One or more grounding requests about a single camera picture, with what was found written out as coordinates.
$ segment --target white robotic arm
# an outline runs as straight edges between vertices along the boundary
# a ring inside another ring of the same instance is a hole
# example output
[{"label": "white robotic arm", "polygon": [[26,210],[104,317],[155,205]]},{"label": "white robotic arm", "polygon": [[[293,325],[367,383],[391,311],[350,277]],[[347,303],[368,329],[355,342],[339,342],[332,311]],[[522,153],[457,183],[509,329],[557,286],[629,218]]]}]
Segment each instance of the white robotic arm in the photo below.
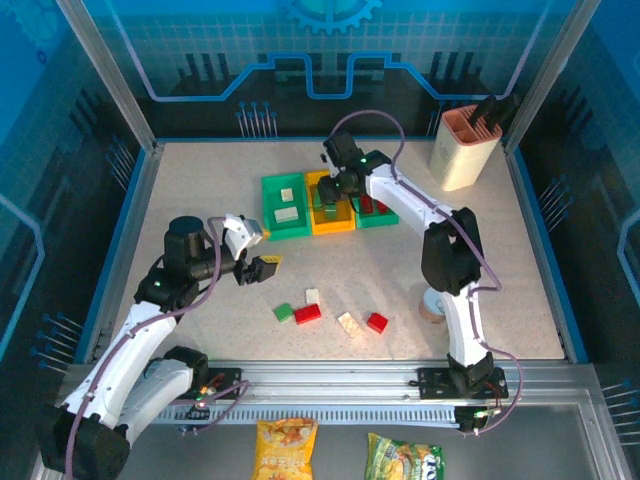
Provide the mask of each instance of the white robotic arm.
[{"label": "white robotic arm", "polygon": [[[245,261],[247,248],[263,238],[257,222],[227,215],[223,226],[216,259],[214,249],[205,248],[207,234],[200,219],[179,217],[170,223],[162,267],[156,262],[140,282],[136,304],[109,348],[60,407],[45,405],[37,430],[46,467],[68,473],[65,453],[71,437],[75,439],[74,478],[115,479],[133,442],[162,409],[207,385],[207,356],[186,347],[170,350],[149,378],[136,382],[181,320],[181,315],[171,312],[178,314],[194,303],[203,293],[200,282],[213,277],[217,262],[219,276],[233,273],[239,285],[262,282],[275,274],[278,264],[273,257],[255,257],[251,264]],[[71,425],[76,418],[80,421],[74,437]]]},{"label": "white robotic arm", "polygon": [[[391,173],[391,165],[383,164],[373,169],[372,173],[366,176],[367,194],[374,200],[378,200],[391,208],[402,220],[409,224],[420,236],[429,229],[431,224],[442,223],[446,219],[433,207],[428,207],[418,199],[413,193],[400,185],[408,184],[413,189],[420,191],[412,182],[405,178],[402,173],[396,172],[397,178]],[[429,198],[438,210],[452,215],[453,209],[444,204],[440,204],[434,198],[421,192]],[[469,291],[477,286],[476,282],[471,282],[460,289],[458,295],[449,292],[441,292],[444,304],[445,317],[449,327],[449,355],[459,364],[470,367],[481,362],[487,355],[487,350],[476,339],[471,325],[471,315],[469,311]],[[480,323],[480,309],[477,295],[473,299],[475,309],[475,320],[479,340],[484,342],[482,326]]]},{"label": "white robotic arm", "polygon": [[379,151],[365,154],[347,132],[336,133],[324,146],[329,158],[322,158],[330,175],[318,182],[323,203],[367,194],[423,237],[422,272],[442,295],[451,377],[461,393],[477,390],[494,369],[493,357],[483,346],[478,296],[470,294],[478,285],[480,265],[444,215],[454,218],[481,251],[475,216],[469,209],[455,211],[422,192],[394,170],[387,156]]}]

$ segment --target chip bag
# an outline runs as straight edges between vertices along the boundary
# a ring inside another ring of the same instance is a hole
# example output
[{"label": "chip bag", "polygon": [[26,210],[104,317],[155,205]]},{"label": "chip bag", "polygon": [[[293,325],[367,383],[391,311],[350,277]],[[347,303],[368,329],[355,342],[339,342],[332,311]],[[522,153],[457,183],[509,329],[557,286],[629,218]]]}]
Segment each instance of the chip bag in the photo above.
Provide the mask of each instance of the chip bag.
[{"label": "chip bag", "polygon": [[306,418],[258,421],[251,480],[312,480],[311,454],[318,424]]},{"label": "chip bag", "polygon": [[440,447],[399,442],[369,434],[365,480],[443,480]]}]

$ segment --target white container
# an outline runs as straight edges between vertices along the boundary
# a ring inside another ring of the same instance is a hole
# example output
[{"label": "white container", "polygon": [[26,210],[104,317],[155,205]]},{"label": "white container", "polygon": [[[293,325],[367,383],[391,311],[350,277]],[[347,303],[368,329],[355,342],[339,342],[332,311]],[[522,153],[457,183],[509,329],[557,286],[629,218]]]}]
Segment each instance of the white container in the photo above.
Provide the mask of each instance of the white container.
[{"label": "white container", "polygon": [[500,126],[489,132],[483,118],[471,127],[468,119],[475,108],[469,105],[442,114],[429,170],[445,192],[473,185],[502,137]]}]

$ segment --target small round container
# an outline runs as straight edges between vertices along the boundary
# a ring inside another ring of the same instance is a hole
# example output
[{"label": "small round container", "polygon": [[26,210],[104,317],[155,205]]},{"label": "small round container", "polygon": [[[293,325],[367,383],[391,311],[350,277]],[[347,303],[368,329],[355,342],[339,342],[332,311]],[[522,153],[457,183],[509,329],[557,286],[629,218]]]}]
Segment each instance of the small round container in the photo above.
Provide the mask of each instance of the small round container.
[{"label": "small round container", "polygon": [[418,311],[422,318],[431,323],[441,323],[446,320],[442,296],[431,287],[424,292],[420,305],[418,305]]}]

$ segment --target table surface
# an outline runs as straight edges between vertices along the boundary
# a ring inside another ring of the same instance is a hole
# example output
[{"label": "table surface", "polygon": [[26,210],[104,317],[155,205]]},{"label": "table surface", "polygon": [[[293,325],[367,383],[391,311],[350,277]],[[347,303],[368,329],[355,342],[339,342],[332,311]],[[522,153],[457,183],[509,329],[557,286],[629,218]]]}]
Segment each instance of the table surface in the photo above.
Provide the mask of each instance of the table surface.
[{"label": "table surface", "polygon": [[[361,141],[360,147],[392,156],[397,143]],[[433,143],[408,142],[398,168],[430,195],[478,219],[487,261],[504,284],[480,297],[487,341],[523,359],[563,358],[504,155],[496,148],[472,187],[442,192],[428,171]],[[153,187],[116,327],[131,306],[137,284],[162,253],[169,222],[180,215],[206,219],[244,214],[262,224],[261,178],[320,170],[320,141],[170,143]],[[263,242],[249,253],[283,254],[276,276],[238,287],[222,277],[209,301],[184,317],[168,344],[198,348],[231,360],[339,360],[444,358],[446,324],[418,314],[427,284],[420,271],[422,238],[399,225]],[[489,284],[487,275],[481,280]],[[320,291],[323,318],[298,326],[272,313],[288,302],[305,305],[305,289]],[[350,312],[365,333],[351,340],[336,319]],[[372,312],[389,319],[382,335],[364,322]]]}]

